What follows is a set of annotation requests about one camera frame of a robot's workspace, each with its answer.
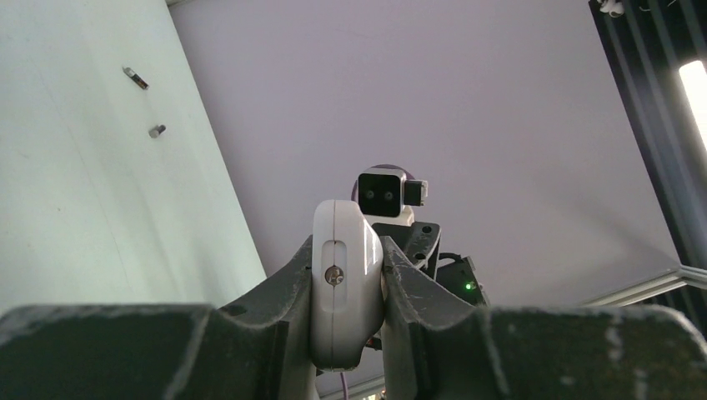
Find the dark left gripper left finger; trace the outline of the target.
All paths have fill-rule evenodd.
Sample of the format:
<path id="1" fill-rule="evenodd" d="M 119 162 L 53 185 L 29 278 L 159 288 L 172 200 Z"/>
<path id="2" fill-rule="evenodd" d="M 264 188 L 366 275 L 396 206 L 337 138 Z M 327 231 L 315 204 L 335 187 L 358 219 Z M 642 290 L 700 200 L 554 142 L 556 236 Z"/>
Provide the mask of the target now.
<path id="1" fill-rule="evenodd" d="M 4 399 L 310 399 L 313 245 L 222 307 L 17 307 L 1 319 Z"/>

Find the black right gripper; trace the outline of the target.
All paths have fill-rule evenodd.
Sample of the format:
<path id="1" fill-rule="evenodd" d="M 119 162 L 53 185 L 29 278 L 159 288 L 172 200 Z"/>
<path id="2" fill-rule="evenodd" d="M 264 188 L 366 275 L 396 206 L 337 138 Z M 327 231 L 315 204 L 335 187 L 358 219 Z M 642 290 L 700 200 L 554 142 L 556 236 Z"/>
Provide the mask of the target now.
<path id="1" fill-rule="evenodd" d="M 391 237 L 414 268 L 431 279 L 436 278 L 441 238 L 438 224 L 413 222 L 403 226 L 382 223 L 381 236 Z"/>

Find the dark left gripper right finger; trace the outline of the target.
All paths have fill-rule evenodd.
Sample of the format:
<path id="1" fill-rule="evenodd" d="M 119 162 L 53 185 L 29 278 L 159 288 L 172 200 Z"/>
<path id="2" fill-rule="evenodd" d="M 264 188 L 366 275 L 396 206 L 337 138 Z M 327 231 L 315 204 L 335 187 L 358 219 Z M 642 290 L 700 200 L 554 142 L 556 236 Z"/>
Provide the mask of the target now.
<path id="1" fill-rule="evenodd" d="M 680 312 L 473 307 L 383 239 L 390 399 L 703 399 L 706 342 Z"/>

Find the white remote control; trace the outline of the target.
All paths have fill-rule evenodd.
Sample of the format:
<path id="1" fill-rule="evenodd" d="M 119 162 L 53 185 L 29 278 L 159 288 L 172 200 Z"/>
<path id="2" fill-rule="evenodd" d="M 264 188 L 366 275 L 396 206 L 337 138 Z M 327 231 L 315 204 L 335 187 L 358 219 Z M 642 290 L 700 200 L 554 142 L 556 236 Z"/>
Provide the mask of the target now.
<path id="1" fill-rule="evenodd" d="M 326 200 L 313 217 L 310 357 L 324 371 L 360 363 L 384 321 L 383 246 L 356 202 Z"/>

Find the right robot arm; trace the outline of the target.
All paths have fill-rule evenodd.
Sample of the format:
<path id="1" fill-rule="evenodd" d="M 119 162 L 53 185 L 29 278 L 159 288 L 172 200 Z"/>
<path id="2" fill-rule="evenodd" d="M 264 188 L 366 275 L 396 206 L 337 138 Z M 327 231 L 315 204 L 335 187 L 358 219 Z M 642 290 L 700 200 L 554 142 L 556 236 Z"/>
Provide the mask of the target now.
<path id="1" fill-rule="evenodd" d="M 438 224 L 414 222 L 403 226 L 378 222 L 373 229 L 380 237 L 392 238 L 414 268 L 457 298 L 472 306 L 488 303 L 471 258 L 439 249 L 441 228 Z"/>

